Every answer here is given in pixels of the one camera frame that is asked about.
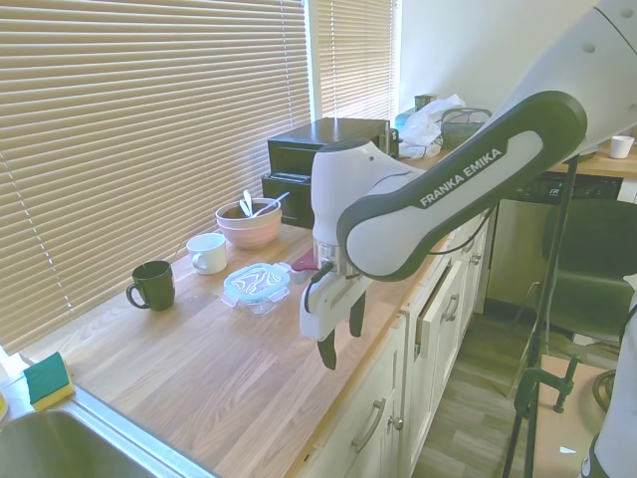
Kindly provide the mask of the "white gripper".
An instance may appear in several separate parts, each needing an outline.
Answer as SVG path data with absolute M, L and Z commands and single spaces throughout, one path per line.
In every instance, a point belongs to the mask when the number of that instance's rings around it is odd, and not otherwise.
M 359 338 L 365 311 L 369 279 L 356 275 L 347 279 L 334 272 L 317 271 L 305 288 L 300 303 L 300 331 L 318 342 L 318 352 L 325 367 L 335 370 L 335 328 L 349 319 L 349 332 Z

